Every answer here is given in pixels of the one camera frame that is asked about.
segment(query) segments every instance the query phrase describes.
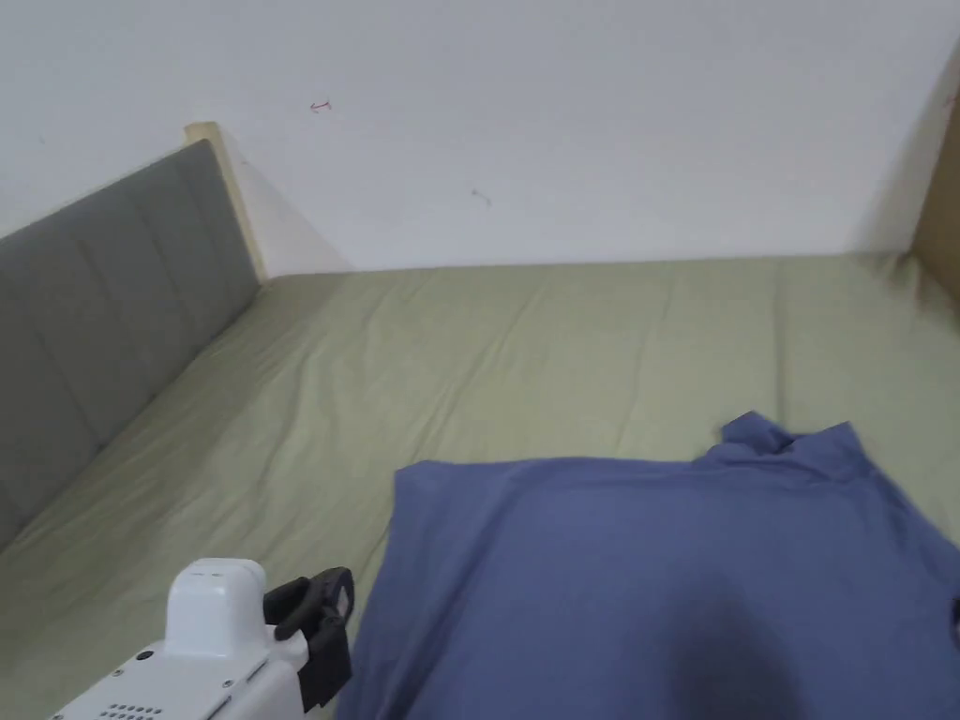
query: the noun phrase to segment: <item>blue shirt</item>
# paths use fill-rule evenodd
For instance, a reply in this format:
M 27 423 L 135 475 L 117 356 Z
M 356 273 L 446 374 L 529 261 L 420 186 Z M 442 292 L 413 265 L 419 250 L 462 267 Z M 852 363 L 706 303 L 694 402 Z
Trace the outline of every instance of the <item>blue shirt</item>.
M 958 596 L 960 552 L 848 425 L 748 414 L 689 463 L 420 463 L 338 717 L 960 717 Z

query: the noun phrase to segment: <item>white robot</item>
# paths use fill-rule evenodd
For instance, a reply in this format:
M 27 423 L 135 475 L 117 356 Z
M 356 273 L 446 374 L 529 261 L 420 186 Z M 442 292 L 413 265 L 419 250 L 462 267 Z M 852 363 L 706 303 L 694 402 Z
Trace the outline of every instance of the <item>white robot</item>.
M 350 678 L 353 578 L 336 567 L 266 592 L 250 560 L 208 558 L 170 588 L 166 636 L 55 720 L 301 720 Z

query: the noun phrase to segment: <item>wooden bed frame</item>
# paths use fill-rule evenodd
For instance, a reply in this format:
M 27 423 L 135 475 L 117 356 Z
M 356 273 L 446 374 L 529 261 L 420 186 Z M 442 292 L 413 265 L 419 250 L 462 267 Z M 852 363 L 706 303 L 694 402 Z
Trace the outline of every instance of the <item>wooden bed frame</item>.
M 960 301 L 960 102 L 953 104 L 947 137 L 911 251 Z

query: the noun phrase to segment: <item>gray headboard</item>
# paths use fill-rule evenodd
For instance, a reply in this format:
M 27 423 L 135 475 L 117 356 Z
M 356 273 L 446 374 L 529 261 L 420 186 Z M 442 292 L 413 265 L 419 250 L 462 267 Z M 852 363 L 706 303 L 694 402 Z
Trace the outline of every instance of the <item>gray headboard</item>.
M 208 141 L 0 240 L 0 547 L 257 289 Z

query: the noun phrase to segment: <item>mattress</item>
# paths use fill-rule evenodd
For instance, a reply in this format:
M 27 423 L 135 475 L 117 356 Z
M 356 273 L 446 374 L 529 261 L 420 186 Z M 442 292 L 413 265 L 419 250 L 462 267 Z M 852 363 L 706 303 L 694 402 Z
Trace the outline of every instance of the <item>mattress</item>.
M 878 256 L 275 280 L 0 555 L 3 714 L 161 637 L 198 557 L 344 564 L 362 611 L 423 459 L 688 459 L 748 410 L 850 420 L 960 540 L 958 369 L 943 294 Z

